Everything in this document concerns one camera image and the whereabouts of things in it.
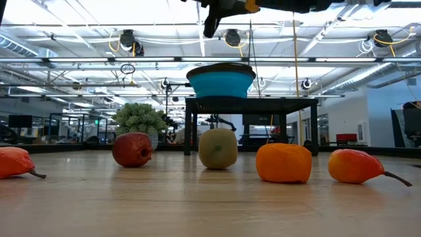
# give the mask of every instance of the ceiling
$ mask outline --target ceiling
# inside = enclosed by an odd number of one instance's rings
[[[291,12],[261,9],[249,15],[232,16],[222,22],[212,39],[203,38],[203,21],[208,9],[197,7],[194,1],[180,0],[48,0],[44,1],[47,9],[36,0],[9,0],[0,31],[35,51],[44,48],[55,52],[58,57],[130,57],[120,49],[114,52],[109,47],[117,48],[118,35],[125,29],[132,29],[136,39],[145,49],[145,57],[293,57],[293,14]],[[254,48],[249,49],[247,41],[252,22]],[[328,10],[319,13],[296,14],[297,52],[300,57],[385,57],[391,54],[388,47],[368,47],[362,49],[367,35],[373,36],[377,29],[386,29],[395,41],[406,39],[412,27],[411,37],[395,50],[418,39],[421,34],[418,8],[397,8],[391,5],[347,6],[333,4]],[[227,29],[237,29],[244,47],[234,49],[224,41]],[[0,48],[2,57],[21,57]],[[151,95],[162,93],[160,84],[167,78],[172,83],[186,83],[186,74],[199,65],[208,63],[136,63],[137,70],[133,78],[129,76],[125,83],[133,80],[139,87],[109,86],[116,83],[114,71],[120,64],[74,64],[61,63],[56,68],[40,67],[35,64],[7,64],[18,72],[28,73],[36,80],[21,80],[22,83],[39,84],[54,78],[56,84],[80,82],[83,84],[102,84],[109,94]],[[299,81],[305,78],[317,82],[315,86],[328,86],[337,78],[364,65],[306,65],[298,67]],[[264,93],[295,93],[295,68],[293,65],[259,64],[258,72]],[[250,93],[258,93],[257,80]],[[93,88],[52,88],[49,92],[60,93],[95,93]],[[191,95],[191,88],[180,86],[173,95]],[[127,97],[124,102],[151,103],[162,108],[164,98]],[[101,98],[93,98],[95,106],[103,103]],[[184,104],[181,97],[173,105]]]

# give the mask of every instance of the black table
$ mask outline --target black table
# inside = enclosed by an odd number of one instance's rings
[[[191,155],[191,150],[197,151],[197,115],[279,115],[280,142],[287,140],[287,115],[310,107],[311,119],[311,151],[313,156],[318,155],[317,132],[317,104],[318,99],[259,99],[259,98],[234,98],[234,97],[204,97],[186,98],[186,127],[184,129],[184,155]]]

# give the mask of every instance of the pear stem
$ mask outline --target pear stem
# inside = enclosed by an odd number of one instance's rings
[[[407,187],[411,187],[412,186],[412,184],[410,182],[404,180],[403,178],[397,176],[396,174],[392,174],[392,173],[387,172],[387,171],[385,171],[383,174],[386,175],[387,177],[396,178],[397,180],[401,181]]]
[[[30,174],[32,174],[32,175],[34,175],[34,176],[36,176],[36,177],[38,177],[38,178],[42,178],[42,179],[45,179],[45,178],[47,178],[47,175],[45,175],[45,174],[38,174],[35,170],[30,170],[30,171],[28,171],[28,173],[30,173]]]

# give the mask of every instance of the red pomegranate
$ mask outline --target red pomegranate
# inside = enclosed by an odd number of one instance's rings
[[[140,167],[152,157],[151,140],[141,132],[129,132],[117,137],[112,156],[123,167]]]

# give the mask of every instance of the wooden floor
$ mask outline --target wooden floor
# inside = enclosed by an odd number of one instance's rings
[[[0,180],[0,236],[421,236],[421,169],[408,165],[421,160],[380,157],[407,188],[387,177],[337,183],[328,155],[304,185],[261,181],[254,153],[226,171],[181,152],[140,169],[120,168],[110,151],[32,155],[48,177]]]

